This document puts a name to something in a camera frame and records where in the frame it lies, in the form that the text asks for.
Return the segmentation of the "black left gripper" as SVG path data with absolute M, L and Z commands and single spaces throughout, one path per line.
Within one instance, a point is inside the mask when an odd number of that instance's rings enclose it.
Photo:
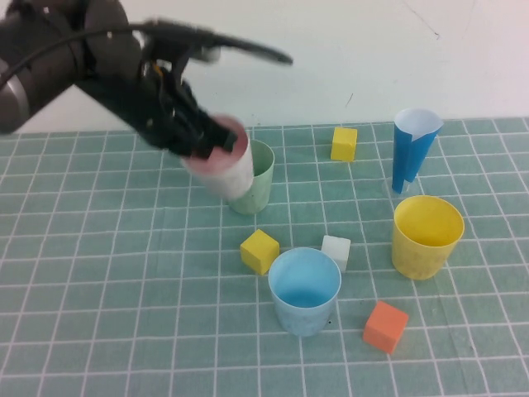
M 188 84 L 178 84 L 171 72 L 153 61 L 143 63 L 134 79 L 98 74 L 81 82 L 80 88 L 147 144 L 184 161 L 206 161 L 216 147 L 233 151 L 238 140 L 234 119 L 209 117 Z

